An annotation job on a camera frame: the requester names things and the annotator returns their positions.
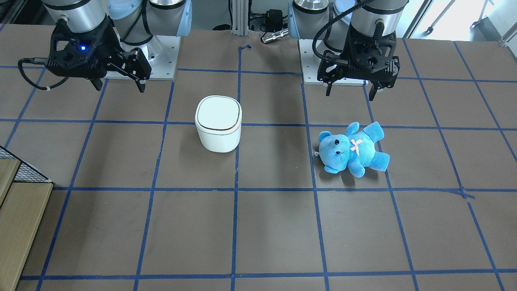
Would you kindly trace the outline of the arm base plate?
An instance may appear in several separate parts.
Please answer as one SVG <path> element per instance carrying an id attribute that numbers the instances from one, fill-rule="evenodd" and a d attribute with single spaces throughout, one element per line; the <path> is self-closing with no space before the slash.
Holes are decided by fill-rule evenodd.
<path id="1" fill-rule="evenodd" d="M 177 36 L 153 36 L 150 42 L 138 46 L 151 66 L 150 80 L 174 80 L 181 40 Z"/>
<path id="2" fill-rule="evenodd" d="M 303 83 L 305 85 L 323 85 L 317 80 L 317 69 L 321 60 L 313 53 L 311 39 L 299 39 L 298 47 L 300 52 L 301 68 L 303 73 Z M 343 78 L 333 83 L 341 86 L 363 86 L 368 85 L 369 81 Z"/>

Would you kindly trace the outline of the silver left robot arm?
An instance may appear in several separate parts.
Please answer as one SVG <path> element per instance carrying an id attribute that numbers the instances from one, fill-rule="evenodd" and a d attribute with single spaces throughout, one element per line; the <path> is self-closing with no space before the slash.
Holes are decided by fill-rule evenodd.
<path id="1" fill-rule="evenodd" d="M 378 91 L 393 88 L 399 57 L 396 28 L 406 0 L 292 0 L 288 4 L 290 37 L 310 41 L 318 68 L 315 81 L 327 87 L 342 79 L 371 83 Z"/>

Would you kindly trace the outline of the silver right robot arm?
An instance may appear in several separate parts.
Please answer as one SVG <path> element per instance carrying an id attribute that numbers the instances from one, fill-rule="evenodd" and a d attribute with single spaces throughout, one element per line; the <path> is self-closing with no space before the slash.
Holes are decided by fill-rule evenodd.
<path id="1" fill-rule="evenodd" d="M 58 77 L 173 80 L 181 37 L 191 31 L 190 0 L 45 0 L 56 21 L 41 63 Z"/>

